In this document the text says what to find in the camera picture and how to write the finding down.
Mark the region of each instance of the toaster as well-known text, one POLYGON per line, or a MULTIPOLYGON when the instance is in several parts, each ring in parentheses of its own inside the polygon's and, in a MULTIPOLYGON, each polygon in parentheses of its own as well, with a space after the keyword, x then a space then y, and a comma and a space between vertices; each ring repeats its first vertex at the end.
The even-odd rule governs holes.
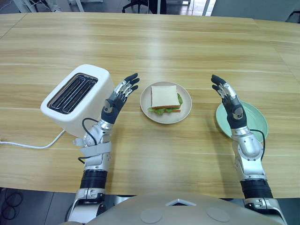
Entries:
MULTIPOLYGON (((41 111, 71 135, 82 137, 84 118, 99 119, 105 99, 114 89, 106 69, 81 65, 44 99, 41 111)), ((89 129, 92 123, 86 123, 89 129)))

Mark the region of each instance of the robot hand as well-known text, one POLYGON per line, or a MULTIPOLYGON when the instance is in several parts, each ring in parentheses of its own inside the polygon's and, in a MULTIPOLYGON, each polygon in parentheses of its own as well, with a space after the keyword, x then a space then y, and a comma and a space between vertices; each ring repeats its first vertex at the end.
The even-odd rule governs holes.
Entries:
POLYGON ((101 119, 107 123, 114 124, 120 110, 125 104, 128 96, 138 88, 134 86, 140 81, 137 78, 137 73, 126 77, 112 92, 111 96, 105 100, 105 105, 102 109, 101 119))
POLYGON ((213 85, 212 88, 216 90, 222 98, 230 128, 237 129, 247 126, 244 108, 230 84, 216 75, 212 75, 211 81, 216 84, 213 85))

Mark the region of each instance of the chair leg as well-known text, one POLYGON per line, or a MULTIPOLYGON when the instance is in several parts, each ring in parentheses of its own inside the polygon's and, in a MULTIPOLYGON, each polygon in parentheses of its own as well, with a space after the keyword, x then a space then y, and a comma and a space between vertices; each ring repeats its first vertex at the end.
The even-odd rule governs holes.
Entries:
POLYGON ((138 13, 140 13, 141 5, 148 6, 148 2, 144 2, 142 0, 132 0, 129 4, 123 7, 122 13, 125 13, 125 9, 127 9, 128 7, 132 7, 135 5, 138 5, 138 13))

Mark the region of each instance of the black cable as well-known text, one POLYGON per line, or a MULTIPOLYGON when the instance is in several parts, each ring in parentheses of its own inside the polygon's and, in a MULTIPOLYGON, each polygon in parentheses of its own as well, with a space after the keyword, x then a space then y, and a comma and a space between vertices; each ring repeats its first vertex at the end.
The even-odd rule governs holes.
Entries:
POLYGON ((88 157, 78 157, 78 160, 80 162, 82 162, 83 164, 85 164, 85 162, 82 160, 82 159, 85 159, 85 158, 90 158, 90 156, 88 156, 88 157))
POLYGON ((263 155, 264 155, 264 150, 266 149, 266 140, 264 137, 264 133, 261 130, 255 130, 255 129, 250 129, 251 131, 256 131, 262 134, 262 139, 263 139, 263 151, 262 151, 262 157, 261 157, 261 161, 263 160, 263 155))
POLYGON ((8 189, 5 192, 5 195, 4 195, 5 200, 4 200, 4 203, 2 204, 2 207, 1 207, 1 218, 5 219, 5 220, 12 220, 12 219, 16 218, 19 214, 19 210, 16 210, 16 209, 22 203, 23 195, 22 195, 22 193, 14 192, 14 193, 10 194, 9 196, 7 196, 7 193, 8 193, 8 189), (15 197, 13 198, 13 196, 16 196, 16 195, 18 195, 20 197, 20 200, 19 200, 19 202, 14 203, 15 197), (13 210, 12 217, 7 217, 6 216, 6 211, 9 215, 11 210, 13 210))
POLYGON ((73 205, 73 203, 69 206, 69 208, 67 209, 67 212, 66 212, 66 214, 65 214, 65 222, 68 220, 68 214, 69 214, 69 212, 70 212, 70 210, 71 210, 71 208, 72 208, 72 205, 73 205))
POLYGON ((95 139, 94 136, 87 130, 87 128, 86 128, 85 125, 84 125, 84 122, 85 122, 86 120, 92 120, 92 121, 97 122, 97 123, 98 123, 99 121, 98 121, 98 120, 95 120, 95 119, 93 119, 93 118, 84 118, 84 119, 82 120, 82 127, 83 127, 84 131, 85 131, 89 136, 91 136, 91 138, 93 139, 95 145, 97 145, 96 139, 95 139))

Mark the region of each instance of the bread slice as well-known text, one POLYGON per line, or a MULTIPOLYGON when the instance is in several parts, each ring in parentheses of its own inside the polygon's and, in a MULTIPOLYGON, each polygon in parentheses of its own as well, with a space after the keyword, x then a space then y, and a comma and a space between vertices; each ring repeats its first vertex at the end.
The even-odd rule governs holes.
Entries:
POLYGON ((177 97, 176 85, 152 86, 151 92, 152 92, 152 105, 151 105, 152 109, 180 107, 180 103, 177 97))

